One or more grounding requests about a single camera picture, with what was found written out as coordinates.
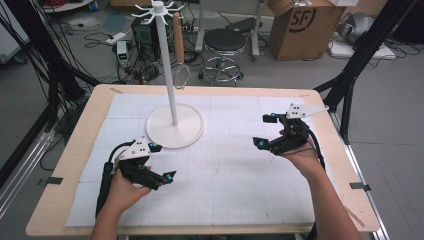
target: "metal stand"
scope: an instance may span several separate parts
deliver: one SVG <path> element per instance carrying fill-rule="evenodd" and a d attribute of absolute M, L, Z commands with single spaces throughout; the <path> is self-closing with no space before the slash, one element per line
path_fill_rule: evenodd
<path fill-rule="evenodd" d="M 174 84 L 172 81 L 164 16 L 169 15 L 172 17 L 168 11 L 179 11 L 181 8 L 168 9 L 172 4 L 165 7 L 162 1 L 152 1 L 153 8 L 150 9 L 144 9 L 136 5 L 140 10 L 149 10 L 149 12 L 142 15 L 133 14 L 133 16 L 144 17 L 151 14 L 152 17 L 147 21 L 147 24 L 153 21 L 154 18 L 156 19 L 166 87 L 168 90 L 169 108 L 171 110 L 169 112 L 168 106 L 155 110 L 149 119 L 147 119 L 147 134 L 156 144 L 162 145 L 165 148 L 176 149 L 189 146 L 196 142 L 203 133 L 204 123 L 202 116 L 196 109 L 184 104 L 175 104 Z"/>
<path fill-rule="evenodd" d="M 331 112 L 336 112 L 337 105 L 344 99 L 340 135 L 345 144 L 349 144 L 348 128 L 355 82 L 390 31 L 414 3 L 415 0 L 389 0 L 342 72 L 332 80 L 314 88 L 318 92 L 331 89 L 323 100 Z"/>

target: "wooden table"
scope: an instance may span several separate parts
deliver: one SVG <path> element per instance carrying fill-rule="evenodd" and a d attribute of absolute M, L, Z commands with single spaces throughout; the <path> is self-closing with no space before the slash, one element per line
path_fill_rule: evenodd
<path fill-rule="evenodd" d="M 165 86 L 100 85 L 94 89 L 84 112 L 66 146 L 52 177 L 63 178 L 60 185 L 49 184 L 40 199 L 26 232 L 30 236 L 89 235 L 91 227 L 65 227 L 78 180 L 90 156 L 94 141 L 116 94 L 166 94 Z M 176 91 L 181 95 L 268 96 L 302 98 L 305 104 L 322 105 L 320 95 L 313 90 L 186 87 Z M 326 112 L 315 114 L 311 121 L 316 126 L 320 145 L 326 149 L 326 161 L 332 169 L 338 192 L 356 227 L 361 232 L 375 232 L 380 228 L 377 217 L 363 190 L 351 189 L 349 183 L 360 182 L 351 165 L 344 145 Z M 241 234 L 308 232 L 310 226 L 299 225 L 246 225 L 246 226 L 177 226 L 126 227 L 119 234 Z"/>

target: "black stool seat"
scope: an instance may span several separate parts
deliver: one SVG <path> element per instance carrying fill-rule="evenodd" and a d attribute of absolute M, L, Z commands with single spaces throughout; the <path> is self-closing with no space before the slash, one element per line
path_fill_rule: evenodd
<path fill-rule="evenodd" d="M 215 51 L 237 51 L 246 45 L 246 38 L 230 29 L 214 29 L 205 34 L 205 44 Z"/>

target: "chair leg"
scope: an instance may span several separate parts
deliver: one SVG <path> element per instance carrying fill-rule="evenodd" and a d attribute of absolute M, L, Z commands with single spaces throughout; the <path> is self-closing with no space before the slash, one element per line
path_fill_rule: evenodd
<path fill-rule="evenodd" d="M 215 82 L 234 81 L 234 86 L 237 87 L 237 80 L 243 78 L 240 72 L 240 66 L 234 60 L 226 58 L 225 56 L 214 57 L 207 60 L 203 64 L 201 73 L 202 74 L 199 73 L 199 79 L 201 79 L 200 75 L 202 75 L 202 78 L 206 76 L 211 80 L 211 86 L 213 86 Z"/>

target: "white pole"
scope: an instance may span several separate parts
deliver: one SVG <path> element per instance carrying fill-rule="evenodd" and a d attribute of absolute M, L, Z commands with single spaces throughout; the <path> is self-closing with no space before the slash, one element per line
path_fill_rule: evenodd
<path fill-rule="evenodd" d="M 154 11 L 160 13 L 163 11 L 163 2 L 153 1 Z M 160 51 L 162 55 L 163 70 L 165 72 L 166 87 L 168 89 L 169 105 L 171 107 L 172 125 L 178 125 L 177 110 L 175 107 L 174 84 L 172 82 L 171 61 L 169 60 L 168 40 L 166 37 L 165 23 L 159 15 L 155 15 L 158 28 Z"/>

